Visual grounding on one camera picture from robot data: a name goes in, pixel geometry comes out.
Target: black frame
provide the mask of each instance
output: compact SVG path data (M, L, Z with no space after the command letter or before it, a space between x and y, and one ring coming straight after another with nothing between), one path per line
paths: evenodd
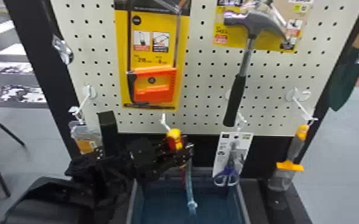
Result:
M79 149L74 140L70 137L68 123L73 117L68 113L71 105L78 105L75 90L72 85L69 72L57 51L51 46L53 32L58 32L54 27L57 22L54 15L47 15L44 6L49 5L49 0L4 0L10 16L16 26L16 31L25 47L29 61L35 71L36 77L48 101L56 125L61 137L67 147L71 158L79 155ZM352 43L359 33L359 17L354 28L343 48L339 58L342 58L352 48ZM314 117L319 118L311 127L304 149L297 158L299 163L305 155L309 144L325 117L328 105L329 83L318 101ZM123 144L139 137L139 134L120 133L119 139ZM160 140L163 135L147 134L150 139ZM193 158L195 166L212 166L218 135L189 135L189 140L196 145L196 152ZM265 187L265 179L269 178L277 161L283 161L286 157L286 150L292 137L276 136L255 136L247 157L247 163L242 173L243 178L256 178L259 180L262 202L265 205L265 212L271 224L273 223L311 223L298 193L292 186L287 192L272 194ZM271 206L273 198L284 200L287 209L276 210Z

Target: pegboard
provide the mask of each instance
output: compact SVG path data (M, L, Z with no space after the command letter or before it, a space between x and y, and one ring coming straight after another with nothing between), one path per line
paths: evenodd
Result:
M98 93L83 111L88 125L98 127L97 112L113 110L119 132L164 133L160 111L123 108L116 52L112 0L52 0L60 30L74 51L68 68L78 100L90 84ZM182 79L180 108L167 121L187 134L218 134L234 130L222 125L243 50L213 46L216 1L193 0ZM293 136L304 120L302 111L284 95L293 87L310 90L303 102L314 108L346 39L359 15L359 0L316 0L298 51L286 54L254 51L248 68L240 111L244 131L264 136Z

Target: label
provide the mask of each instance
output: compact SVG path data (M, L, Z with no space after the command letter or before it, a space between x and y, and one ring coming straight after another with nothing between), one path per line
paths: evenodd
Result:
M252 139L253 133L249 132L221 132L212 176L214 177L224 170L224 167L228 163L230 153L233 154L235 170L238 174L241 174L243 163L246 160ZM232 144L236 145L235 150L231 150Z
M153 32L153 52L168 52L169 33Z
M150 32L134 30L134 51L150 51Z
M313 4L314 0L288 0L289 3Z
M293 10L294 13L307 13L308 11L308 6L307 5L302 5L302 4L296 4L293 6Z

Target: metal peg hook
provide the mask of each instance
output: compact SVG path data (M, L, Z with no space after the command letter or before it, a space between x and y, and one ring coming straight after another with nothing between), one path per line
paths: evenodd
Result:
M83 87L82 93L84 94L85 99L83 99L81 104L79 104L79 107L72 106L68 112L71 113L81 125L84 125L85 118L82 112L82 108L89 99L94 99L97 96L97 92L91 85L86 85Z
M160 119L160 124L162 124L167 129L167 131L171 130L171 128L166 123L166 113L164 113L164 112L162 113L162 118Z
M298 107L302 110L303 115L302 118L308 122L309 125L312 125L318 118L313 117L313 112L309 113L308 110L301 104L300 101L305 101L311 96L310 91L300 92L297 87L294 87L291 91L289 91L285 95L285 99L287 101L293 101L298 105Z

